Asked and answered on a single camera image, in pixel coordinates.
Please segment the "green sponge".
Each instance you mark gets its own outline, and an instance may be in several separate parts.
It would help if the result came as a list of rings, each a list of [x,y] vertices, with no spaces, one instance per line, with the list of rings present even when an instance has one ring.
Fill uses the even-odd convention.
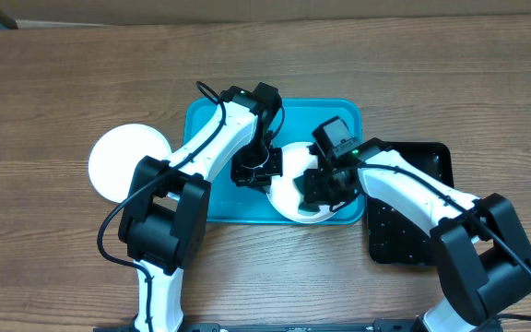
[[[312,216],[320,212],[318,205],[306,202],[306,188],[304,176],[301,175],[293,179],[293,184],[299,192],[300,201],[298,205],[298,212],[304,216]]]

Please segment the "white plate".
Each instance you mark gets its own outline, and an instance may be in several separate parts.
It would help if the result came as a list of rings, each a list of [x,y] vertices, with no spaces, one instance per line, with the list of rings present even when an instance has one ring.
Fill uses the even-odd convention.
[[[105,133],[88,158],[88,177],[94,189],[114,203],[129,193],[136,165],[146,156],[162,160],[171,145],[155,128],[145,124],[123,124]]]
[[[294,179],[308,169],[317,169],[317,157],[309,152],[312,142],[294,142],[284,146],[282,151],[282,174],[271,178],[267,197],[273,208],[286,219],[314,224],[326,221],[335,215],[328,205],[301,209],[303,194]]]

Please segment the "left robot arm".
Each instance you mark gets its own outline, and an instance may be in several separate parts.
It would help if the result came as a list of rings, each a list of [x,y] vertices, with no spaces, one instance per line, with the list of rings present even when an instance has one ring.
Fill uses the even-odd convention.
[[[262,192],[282,173],[282,153],[270,125],[283,109],[276,88],[260,83],[216,93],[198,82],[215,104],[210,121],[167,159],[144,157],[135,167],[120,215],[118,238],[125,265],[137,271],[139,312],[131,331],[177,331],[183,322],[183,271],[200,248],[214,178],[225,165],[239,187]]]

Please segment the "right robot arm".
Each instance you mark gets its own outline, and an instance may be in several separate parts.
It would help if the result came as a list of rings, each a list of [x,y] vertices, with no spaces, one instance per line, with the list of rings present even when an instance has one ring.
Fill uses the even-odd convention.
[[[330,208],[365,195],[383,201],[428,234],[443,298],[379,331],[499,331],[531,321],[531,243],[512,203],[479,198],[441,183],[378,138],[362,142],[335,116],[313,130],[319,166],[303,175],[303,200]]]

